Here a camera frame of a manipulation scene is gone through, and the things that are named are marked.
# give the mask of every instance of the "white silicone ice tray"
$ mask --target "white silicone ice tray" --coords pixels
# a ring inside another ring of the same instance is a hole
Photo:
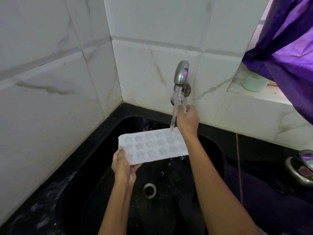
[[[178,128],[123,134],[118,137],[130,165],[188,155]]]

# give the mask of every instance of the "water splash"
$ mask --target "water splash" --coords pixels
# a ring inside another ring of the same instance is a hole
[[[175,121],[176,121],[176,116],[177,116],[177,107],[182,103],[182,87],[176,86],[175,91],[172,95],[172,99],[174,101],[174,109],[173,109],[173,116],[171,120],[171,131],[173,131],[174,126],[175,126]]]

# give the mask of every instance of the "tiled wall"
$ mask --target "tiled wall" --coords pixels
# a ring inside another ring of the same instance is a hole
[[[0,224],[120,104],[103,0],[0,0]]]
[[[227,92],[258,28],[256,44],[271,2],[104,0],[123,100],[171,114],[175,69],[188,60],[192,92],[184,103],[196,106],[201,122],[313,149],[313,126],[290,102]]]

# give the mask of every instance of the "purple fabric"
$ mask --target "purple fabric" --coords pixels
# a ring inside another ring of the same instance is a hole
[[[313,124],[313,0],[274,0],[247,68],[277,83]]]

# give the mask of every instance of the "drain strainer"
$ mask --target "drain strainer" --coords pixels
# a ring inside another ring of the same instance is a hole
[[[156,186],[152,183],[147,183],[142,188],[142,193],[147,199],[152,199],[157,194],[156,191]]]

